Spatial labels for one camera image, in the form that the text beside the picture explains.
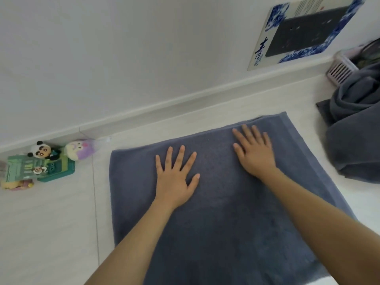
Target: gray blanket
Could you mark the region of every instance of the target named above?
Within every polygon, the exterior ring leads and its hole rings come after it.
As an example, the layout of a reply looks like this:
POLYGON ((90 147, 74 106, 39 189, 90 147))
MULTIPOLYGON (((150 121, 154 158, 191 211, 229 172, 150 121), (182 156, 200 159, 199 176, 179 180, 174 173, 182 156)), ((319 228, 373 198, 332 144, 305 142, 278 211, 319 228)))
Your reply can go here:
POLYGON ((380 63, 353 73, 331 100, 316 104, 326 151, 345 177, 380 183, 380 63))
MULTIPOLYGON (((352 211, 286 113, 246 121, 272 137, 278 167, 327 202, 352 211)), ((300 285, 328 275, 260 180, 238 162, 232 128, 240 123, 140 148, 115 150, 109 181, 115 244, 155 196, 154 156, 180 145, 197 151, 188 181, 201 173, 192 198, 174 211, 155 249, 146 285, 300 285)))

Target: laundry basket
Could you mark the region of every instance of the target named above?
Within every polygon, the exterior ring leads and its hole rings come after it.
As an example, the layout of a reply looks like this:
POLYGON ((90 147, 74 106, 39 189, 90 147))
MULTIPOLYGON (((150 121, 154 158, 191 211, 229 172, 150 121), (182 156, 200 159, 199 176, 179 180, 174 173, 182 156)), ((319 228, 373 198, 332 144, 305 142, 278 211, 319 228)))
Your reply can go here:
POLYGON ((348 50, 342 50, 335 56, 327 77, 338 87, 355 71, 359 69, 350 61, 363 49, 364 45, 348 50))

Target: wall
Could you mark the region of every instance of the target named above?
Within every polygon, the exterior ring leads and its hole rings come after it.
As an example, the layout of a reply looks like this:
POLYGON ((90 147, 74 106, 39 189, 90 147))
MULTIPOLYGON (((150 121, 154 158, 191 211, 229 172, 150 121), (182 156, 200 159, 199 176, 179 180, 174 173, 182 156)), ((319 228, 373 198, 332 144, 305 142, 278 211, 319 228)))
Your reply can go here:
MULTIPOLYGON (((247 67, 286 1, 0 0, 0 148, 265 74, 247 67)), ((379 37, 376 8, 367 0, 310 58, 379 37)))

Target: tile grout line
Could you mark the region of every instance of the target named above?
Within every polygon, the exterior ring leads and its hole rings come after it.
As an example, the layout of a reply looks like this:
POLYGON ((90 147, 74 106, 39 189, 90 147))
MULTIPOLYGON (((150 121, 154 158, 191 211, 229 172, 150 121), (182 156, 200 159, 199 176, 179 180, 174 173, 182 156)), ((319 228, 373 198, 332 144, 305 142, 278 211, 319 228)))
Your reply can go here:
POLYGON ((100 266, 98 214, 97 214, 97 210, 96 210, 95 171, 94 171, 94 158, 93 158, 93 156, 91 156, 91 165, 92 165, 92 184, 93 184, 93 190, 94 190, 95 225, 96 225, 96 243, 97 243, 97 249, 98 249, 98 266, 100 266))

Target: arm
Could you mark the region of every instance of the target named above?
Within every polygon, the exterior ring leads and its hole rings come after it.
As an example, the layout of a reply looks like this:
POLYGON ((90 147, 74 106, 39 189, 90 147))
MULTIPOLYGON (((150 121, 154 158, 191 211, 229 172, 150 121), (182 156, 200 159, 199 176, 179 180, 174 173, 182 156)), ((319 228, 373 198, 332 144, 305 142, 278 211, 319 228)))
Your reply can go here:
POLYGON ((280 200, 314 254, 341 285, 379 284, 380 236, 343 211, 293 182, 274 161, 268 134, 243 125, 234 135, 240 163, 280 200))
POLYGON ((189 186, 185 181, 197 153, 194 152, 190 156, 181 170, 185 147, 181 146, 173 168, 172 152, 173 148, 169 147, 165 171, 161 167, 159 156, 156 156, 156 197, 149 210, 85 285, 139 285, 143 283, 150 259, 170 215, 175 208, 190 199, 199 182, 199 174, 193 177, 189 186))

